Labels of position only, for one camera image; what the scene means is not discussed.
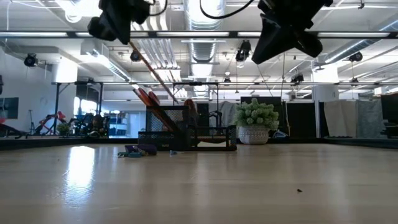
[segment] stick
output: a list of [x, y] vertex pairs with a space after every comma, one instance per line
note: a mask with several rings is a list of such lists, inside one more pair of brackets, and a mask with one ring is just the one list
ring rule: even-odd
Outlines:
[[173, 93], [169, 90], [169, 88], [166, 86], [164, 83], [163, 79], [159, 76], [159, 74], [152, 68], [152, 66], [149, 64], [149, 62], [142, 56], [138, 48], [130, 41], [129, 42], [130, 46], [138, 53], [142, 61], [145, 63], [147, 68], [155, 75], [156, 79], [159, 81], [159, 83], [162, 85], [162, 87], [166, 90], [166, 92], [172, 97], [172, 99], [178, 104], [178, 100], [176, 97], [174, 97]]

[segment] white wall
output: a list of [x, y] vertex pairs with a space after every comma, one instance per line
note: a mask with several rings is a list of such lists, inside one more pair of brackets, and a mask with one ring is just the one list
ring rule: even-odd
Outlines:
[[[5, 54], [0, 49], [0, 75], [4, 82], [0, 98], [19, 98], [18, 119], [9, 119], [5, 122], [6, 125], [21, 131], [29, 131], [29, 110], [33, 110], [35, 126], [48, 114], [54, 114], [56, 86], [51, 85], [53, 80], [51, 72], [45, 75], [42, 68], [27, 68], [23, 61]], [[60, 95], [59, 111], [62, 111], [67, 119], [73, 116], [75, 95], [76, 86], [69, 86]]]

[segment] potted plant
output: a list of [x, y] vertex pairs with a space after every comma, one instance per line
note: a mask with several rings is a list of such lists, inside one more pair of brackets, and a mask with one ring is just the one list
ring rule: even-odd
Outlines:
[[62, 123], [57, 126], [57, 131], [61, 136], [66, 136], [69, 134], [70, 127], [67, 123]]
[[268, 132], [278, 128], [279, 114], [274, 105], [259, 103], [256, 98], [251, 103], [242, 103], [236, 108], [234, 123], [239, 126], [239, 138], [243, 144], [265, 144]]

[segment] white flower pot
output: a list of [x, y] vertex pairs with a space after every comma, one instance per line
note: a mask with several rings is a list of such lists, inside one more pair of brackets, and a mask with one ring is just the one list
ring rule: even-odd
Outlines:
[[243, 144], [262, 145], [268, 141], [268, 132], [263, 126], [239, 127], [239, 139]]

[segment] ceiling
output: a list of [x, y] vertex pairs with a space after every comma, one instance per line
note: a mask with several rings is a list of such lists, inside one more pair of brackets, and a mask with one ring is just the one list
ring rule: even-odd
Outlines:
[[[335, 0], [333, 7], [358, 6], [360, 0]], [[311, 30], [323, 31], [378, 31], [383, 24], [398, 20], [398, 1], [394, 0], [364, 0], [366, 6], [380, 6], [386, 8], [365, 7], [364, 9], [342, 9], [342, 10], [324, 10], [320, 11], [314, 18], [314, 26]], [[238, 7], [246, 2], [242, 0], [226, 0], [226, 12], [237, 10]], [[89, 17], [83, 17], [77, 23], [70, 23], [65, 19], [65, 11], [57, 8], [58, 4], [54, 1], [16, 1], [12, 3], [8, 0], [0, 0], [0, 30], [78, 30], [86, 32]], [[186, 30], [184, 12], [181, 10], [182, 0], [169, 0], [169, 8], [166, 12], [165, 20], [169, 30]], [[261, 20], [259, 17], [260, 10], [256, 4], [248, 7], [243, 12], [223, 20], [221, 30], [250, 30], [260, 31]], [[181, 42], [182, 39], [171, 39], [171, 46], [175, 55], [178, 66], [180, 67], [180, 75], [182, 78], [188, 78], [190, 74], [190, 54], [187, 44]], [[297, 49], [292, 49], [284, 54], [280, 54], [260, 65], [256, 65], [250, 59], [246, 60], [243, 68], [236, 68], [235, 54], [237, 48], [241, 44], [241, 39], [225, 39], [225, 42], [217, 44], [216, 50], [216, 65], [213, 66], [211, 76], [207, 80], [217, 80], [222, 82], [225, 78], [225, 72], [230, 72], [231, 81], [235, 82], [236, 77], [238, 82], [261, 82], [263, 80], [268, 82], [280, 82], [282, 75], [289, 82], [290, 78], [296, 71], [289, 73], [297, 65], [302, 62], [317, 60], [311, 58]], [[348, 39], [322, 39], [323, 52], [322, 55], [332, 53], [338, 49], [349, 47], [358, 40]], [[66, 52], [81, 61], [79, 69], [79, 77], [93, 77], [96, 81], [107, 82], [121, 82], [122, 80], [111, 73], [106, 67], [95, 64], [86, 63], [87, 55], [81, 54], [81, 39], [9, 39], [7, 41], [7, 49], [16, 53], [20, 57], [26, 53], [25, 47], [55, 47], [60, 50], [59, 54], [54, 52], [49, 53], [43, 50], [43, 53], [38, 53], [38, 58], [46, 60], [47, 63], [57, 63], [62, 57], [62, 52]], [[154, 82], [154, 78], [147, 72], [148, 69], [142, 62], [131, 62], [129, 55], [132, 49], [129, 46], [123, 45], [118, 41], [105, 42], [95, 40], [96, 45], [104, 44], [109, 48], [109, 57], [113, 59], [116, 64], [122, 67], [123, 70], [129, 73], [129, 76], [138, 82]], [[146, 58], [138, 39], [133, 42], [139, 47], [140, 51]], [[257, 44], [256, 39], [250, 39], [252, 49]], [[398, 45], [396, 40], [381, 40], [375, 44], [361, 50], [366, 61], [376, 55], [379, 55], [389, 49], [393, 49]], [[376, 57], [366, 63], [361, 63], [351, 68], [351, 63], [340, 61], [336, 63], [338, 67], [338, 77], [341, 81], [350, 80], [352, 76], [364, 74], [370, 71], [377, 71], [383, 66], [389, 65], [398, 61], [398, 50], [391, 50], [390, 52]], [[300, 72], [303, 73], [305, 81], [311, 81], [311, 67], [299, 67]], [[392, 66], [384, 72], [375, 73], [361, 81], [373, 82], [378, 80], [394, 81], [398, 79], [398, 67]], [[123, 90], [126, 86], [113, 86], [113, 90]], [[224, 86], [223, 88], [235, 88], [233, 86]]]

